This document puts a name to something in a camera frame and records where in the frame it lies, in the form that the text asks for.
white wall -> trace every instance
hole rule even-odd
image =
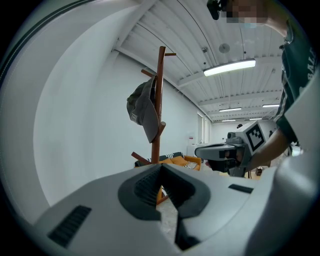
[[[151,157],[149,144],[142,126],[129,119],[127,98],[148,76],[138,62],[113,52],[104,65],[92,94],[88,134],[89,166],[97,178],[134,167],[131,153]],[[161,136],[160,155],[187,151],[188,136],[196,136],[198,108],[164,81],[162,121],[166,127]]]
[[[33,145],[37,173],[50,205],[97,177],[87,158],[94,150],[88,138],[88,118],[94,114],[89,109],[96,101],[93,90],[134,9],[109,15],[83,33],[59,59],[45,83],[34,122]]]
[[[234,132],[237,130],[239,124],[246,124],[248,122],[228,122],[217,123],[211,125],[210,143],[224,143],[226,141],[228,132]],[[277,129],[277,125],[273,121],[259,121],[262,132],[266,140],[269,139],[269,131],[274,132]]]
[[[60,167],[64,164],[69,167],[66,162],[78,151],[65,153],[61,141],[83,139],[83,133],[77,129],[73,132],[71,130],[76,126],[81,128],[86,122],[80,121],[80,114],[72,111],[76,108],[75,104],[79,105],[83,99],[81,93],[86,91],[84,84],[94,86],[96,83],[100,68],[111,50],[110,46],[117,40],[116,34],[120,33],[121,25],[136,6],[137,3],[131,0],[103,0],[79,6],[43,27],[24,46],[8,70],[0,92],[1,181],[17,213],[30,223],[34,223],[49,205],[72,192],[84,181],[81,169],[79,175],[69,172],[62,175],[65,170]],[[105,19],[115,13],[118,14],[113,16],[114,20]],[[81,40],[81,35],[87,30],[90,32]],[[92,42],[88,35],[93,36],[92,39],[96,42]],[[65,58],[64,54],[73,56]],[[45,90],[52,94],[38,104],[53,69],[57,76],[51,76],[52,80],[48,83],[54,84],[54,89],[49,86]],[[63,101],[60,105],[63,97],[55,97],[62,95],[62,92],[68,93],[66,95],[69,97],[64,100],[70,102],[67,105],[69,108],[63,108],[66,106]],[[36,110],[47,110],[53,102],[57,109],[45,115],[48,118],[57,117],[55,122],[43,123],[48,118],[41,115],[36,120]],[[46,158],[47,162],[43,165],[41,155],[34,154],[53,151],[60,152],[59,157]],[[94,177],[90,171],[85,175]]]

person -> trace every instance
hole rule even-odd
[[[283,45],[279,46],[282,50],[283,91],[274,118],[278,128],[265,145],[252,156],[247,170],[253,170],[279,157],[292,142],[297,142],[285,113],[312,79],[318,65],[318,57],[300,25],[288,15],[280,3],[273,0],[221,0],[220,4],[225,5],[222,6],[222,11],[227,19],[231,16],[232,19],[236,18],[251,28],[265,25],[283,37]]]

sofa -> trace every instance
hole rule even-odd
[[[195,171],[200,171],[201,168],[201,158],[184,155],[182,152],[176,152],[172,154],[165,154],[159,157],[159,164],[174,164],[182,166],[185,168],[193,169]],[[136,161],[134,167],[145,166],[144,163]]]

